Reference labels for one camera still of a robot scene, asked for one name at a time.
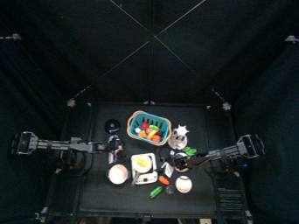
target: plastic basket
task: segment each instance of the plastic basket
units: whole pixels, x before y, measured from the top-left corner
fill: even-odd
[[[163,137],[161,142],[143,138],[137,134],[137,128],[141,128],[143,122],[150,123],[150,125],[158,126],[158,128],[163,132]],[[163,118],[158,115],[151,115],[146,113],[143,110],[138,110],[127,120],[127,134],[134,139],[145,141],[150,144],[154,144],[158,146],[165,145],[173,134],[173,124],[167,118]]]

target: green vegetable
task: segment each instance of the green vegetable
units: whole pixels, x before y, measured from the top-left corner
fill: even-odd
[[[194,154],[197,153],[197,149],[193,149],[190,146],[185,147],[182,150],[189,156],[194,156]]]
[[[159,185],[150,193],[150,198],[155,198],[155,196],[163,191],[163,187]]]

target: toy fruit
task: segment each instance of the toy fruit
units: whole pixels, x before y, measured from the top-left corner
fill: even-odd
[[[145,133],[149,135],[150,133],[151,133],[151,129],[149,128],[146,131],[145,131]]]
[[[142,130],[139,128],[135,128],[135,133],[138,134]]]
[[[155,133],[159,137],[162,137],[163,135],[165,135],[165,133],[161,131],[161,130],[158,130],[158,132]]]
[[[155,125],[150,125],[151,130],[159,130],[159,128]]]
[[[151,140],[157,132],[158,132],[158,129],[153,129],[150,134],[147,135],[147,139]]]
[[[155,141],[155,142],[158,142],[158,143],[162,142],[162,138],[158,135],[154,135],[154,137],[153,137],[151,140]]]
[[[170,180],[169,180],[169,178],[166,177],[166,176],[161,176],[159,177],[159,181],[165,184],[165,185],[170,185],[171,184],[171,182],[170,182]]]
[[[147,134],[146,134],[146,131],[145,131],[145,130],[142,130],[142,131],[138,133],[138,135],[139,135],[141,137],[147,137]]]
[[[149,122],[143,122],[142,123],[142,130],[147,130],[150,128],[150,123]]]

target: white star toy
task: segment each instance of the white star toy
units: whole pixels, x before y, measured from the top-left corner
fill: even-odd
[[[187,129],[186,129],[186,126],[182,126],[179,124],[179,128],[177,129],[177,132],[178,132],[178,136],[186,136],[186,134],[190,132]]]

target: small white cup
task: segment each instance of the small white cup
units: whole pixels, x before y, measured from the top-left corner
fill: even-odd
[[[107,171],[107,177],[115,185],[121,185],[130,179],[131,172],[122,164],[115,164]]]
[[[187,193],[193,189],[193,181],[187,176],[181,176],[175,181],[175,186],[181,193]]]

